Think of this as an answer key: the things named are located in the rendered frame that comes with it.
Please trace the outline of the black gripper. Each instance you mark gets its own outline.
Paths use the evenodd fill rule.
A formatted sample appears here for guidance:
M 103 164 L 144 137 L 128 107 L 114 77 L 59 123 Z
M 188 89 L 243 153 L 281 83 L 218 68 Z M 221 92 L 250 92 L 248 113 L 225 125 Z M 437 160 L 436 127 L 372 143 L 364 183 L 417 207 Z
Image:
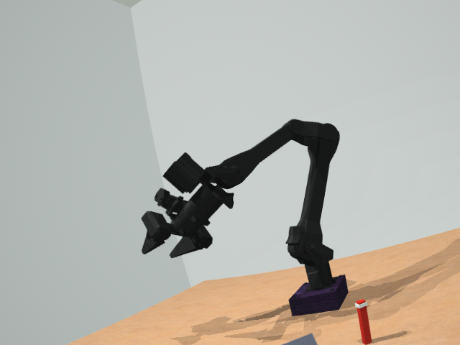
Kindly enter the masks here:
M 142 247 L 146 254 L 158 248 L 170 238 L 171 234 L 182 236 L 170 253 L 170 258 L 179 257 L 197 250 L 209 248 L 213 244 L 213 237 L 205 226 L 210 224 L 209 218 L 202 216 L 189 201 L 181 202 L 182 208 L 177 214 L 169 215 L 171 224 L 161 213 L 147 211 L 142 221 L 147 228 L 147 235 Z

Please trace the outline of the grey metal panel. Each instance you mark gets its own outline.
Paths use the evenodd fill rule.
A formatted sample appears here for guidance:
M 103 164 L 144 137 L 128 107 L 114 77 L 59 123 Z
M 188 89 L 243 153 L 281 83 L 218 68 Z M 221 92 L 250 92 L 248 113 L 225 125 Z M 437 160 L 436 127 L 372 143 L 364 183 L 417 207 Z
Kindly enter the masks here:
M 312 333 L 282 345 L 318 345 Z

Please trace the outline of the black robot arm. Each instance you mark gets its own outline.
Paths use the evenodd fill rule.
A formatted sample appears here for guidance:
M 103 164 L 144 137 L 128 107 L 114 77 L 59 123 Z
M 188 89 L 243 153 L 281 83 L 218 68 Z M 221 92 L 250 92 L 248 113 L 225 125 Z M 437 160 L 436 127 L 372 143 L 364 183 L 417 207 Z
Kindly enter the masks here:
M 182 194 L 191 192 L 200 183 L 190 203 L 202 216 L 211 217 L 223 204 L 234 205 L 234 194 L 224 189 L 241 184 L 261 161 L 283 147 L 290 140 L 308 146 L 310 170 L 300 221 L 290 226 L 286 241 L 287 251 L 305 265 L 309 287 L 306 292 L 330 288 L 337 277 L 331 274 L 328 261 L 334 259 L 334 250 L 323 244 L 321 214 L 328 180 L 329 164 L 337 151 L 340 134 L 329 123 L 291 119 L 276 132 L 253 148 L 224 160 L 220 165 L 203 169 L 187 152 L 174 161 L 163 177 Z M 214 186 L 211 183 L 216 183 Z M 174 196 L 160 188 L 155 201 L 166 209 L 166 214 L 178 213 L 184 197 Z

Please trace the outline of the red square peg with white band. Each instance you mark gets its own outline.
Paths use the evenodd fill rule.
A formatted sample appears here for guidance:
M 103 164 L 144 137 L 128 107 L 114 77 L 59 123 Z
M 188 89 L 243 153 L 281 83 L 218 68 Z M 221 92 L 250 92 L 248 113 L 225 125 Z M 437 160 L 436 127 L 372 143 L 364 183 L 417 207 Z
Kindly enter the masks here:
M 369 327 L 369 319 L 368 319 L 368 312 L 367 312 L 367 302 L 363 299 L 356 301 L 355 306 L 358 311 L 359 317 L 359 326 L 362 335 L 362 343 L 367 345 L 372 343 L 372 337 Z

